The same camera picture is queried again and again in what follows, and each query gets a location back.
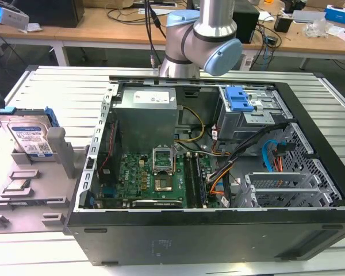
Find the white table leg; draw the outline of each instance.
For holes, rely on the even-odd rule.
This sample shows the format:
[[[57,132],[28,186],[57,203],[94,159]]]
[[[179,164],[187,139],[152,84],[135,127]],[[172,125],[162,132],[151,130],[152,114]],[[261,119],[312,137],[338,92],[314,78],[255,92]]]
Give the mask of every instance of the white table leg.
[[[240,70],[249,71],[254,60],[254,55],[244,54],[243,60],[241,61]]]
[[[308,57],[303,58],[300,66],[299,66],[299,69],[304,70],[305,66],[308,64],[309,60],[310,60],[310,58],[308,58]]]
[[[57,41],[53,45],[53,50],[55,51],[56,60],[59,66],[69,66],[69,60],[65,46],[61,41]]]

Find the aluminum profile table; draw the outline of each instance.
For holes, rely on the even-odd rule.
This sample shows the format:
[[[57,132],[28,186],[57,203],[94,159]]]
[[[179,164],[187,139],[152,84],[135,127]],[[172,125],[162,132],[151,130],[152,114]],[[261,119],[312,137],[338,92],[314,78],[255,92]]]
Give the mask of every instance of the aluminum profile table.
[[[38,67],[27,70],[6,97],[17,108],[54,109],[66,140],[74,147],[89,144],[109,75],[153,76],[152,69],[102,67]],[[202,77],[213,78],[202,73]],[[236,81],[286,82],[295,92],[345,164],[345,99],[324,78],[312,73],[232,71],[220,78]],[[11,162],[10,141],[0,129],[0,178]],[[93,267],[73,237],[55,233],[0,235],[0,274],[46,275],[64,271],[97,275],[345,275],[345,239],[306,262],[187,264]]]

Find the blue plastic latch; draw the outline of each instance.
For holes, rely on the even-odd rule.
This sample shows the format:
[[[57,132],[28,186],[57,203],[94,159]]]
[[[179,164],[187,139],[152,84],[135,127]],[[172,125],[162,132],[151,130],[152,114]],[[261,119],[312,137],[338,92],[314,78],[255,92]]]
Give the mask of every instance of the blue plastic latch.
[[[241,86],[226,88],[226,97],[230,104],[231,111],[252,112],[254,107],[249,102],[249,95]]]
[[[53,112],[52,108],[49,108],[48,106],[46,106],[46,108],[44,109],[44,112],[49,117],[51,125],[53,127],[59,127],[58,120],[56,119],[55,113]]]
[[[5,114],[13,114],[17,108],[13,106],[5,106],[4,108],[0,108],[0,115],[5,115]]]

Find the wooden desk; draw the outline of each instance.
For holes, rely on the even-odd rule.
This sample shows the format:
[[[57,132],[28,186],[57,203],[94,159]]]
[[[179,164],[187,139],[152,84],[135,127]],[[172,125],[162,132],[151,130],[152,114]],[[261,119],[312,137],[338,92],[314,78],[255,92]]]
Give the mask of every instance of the wooden desk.
[[[272,15],[277,15],[284,4],[280,0],[274,0],[273,3],[268,4],[264,3],[261,0],[259,6],[260,9],[263,9]],[[321,9],[305,7],[304,10],[319,12]],[[264,26],[273,29],[275,21],[260,22]],[[341,26],[345,28],[345,25],[331,22],[334,25]],[[290,29],[287,33],[278,33],[281,36],[282,44],[275,51],[275,56],[292,56],[298,58],[321,58],[321,59],[345,59],[345,41],[341,40],[338,37],[329,35],[328,37],[312,37],[307,38],[303,34],[303,28],[305,24],[297,24],[293,22],[290,26]],[[267,31],[266,34],[270,36],[275,36],[271,34],[270,31]],[[256,44],[257,48],[260,49],[262,46],[262,37],[259,32],[255,32],[253,37],[253,43]],[[256,55],[253,51],[244,51],[245,58],[243,63],[246,65],[251,64],[252,58]],[[308,60],[305,60],[301,68],[303,69]]]
[[[283,3],[274,0],[266,4],[261,0],[259,7],[276,15]],[[305,10],[317,10],[306,7]],[[136,10],[125,10],[125,14]],[[143,18],[143,14],[133,13],[128,16],[119,16],[120,20],[135,20]],[[166,16],[161,16],[163,25]],[[265,22],[265,26],[273,28],[274,21]],[[275,56],[292,56],[298,58],[345,59],[345,42],[338,37],[307,38],[303,35],[304,24],[292,23],[287,33],[279,33],[282,45],[275,51]],[[68,59],[65,47],[94,47],[94,48],[123,48],[149,49],[149,41],[145,25],[125,25],[107,17],[105,9],[86,8],[82,21],[77,28],[43,27],[42,32],[24,34],[17,29],[0,25],[0,34],[8,43],[28,45],[50,45],[54,48],[60,66],[67,66]],[[152,39],[157,50],[165,49],[165,39],[152,25]],[[262,46],[262,38],[255,32],[251,44],[243,44],[244,59],[241,70],[249,70],[254,56]]]

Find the robotic arm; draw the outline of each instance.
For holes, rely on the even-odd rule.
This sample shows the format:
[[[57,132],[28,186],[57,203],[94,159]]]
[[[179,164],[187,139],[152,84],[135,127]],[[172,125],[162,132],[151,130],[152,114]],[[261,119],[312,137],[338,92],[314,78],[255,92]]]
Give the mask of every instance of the robotic arm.
[[[199,78],[200,68],[220,76],[239,60],[235,0],[201,0],[200,11],[177,10],[167,17],[166,55],[160,76]]]

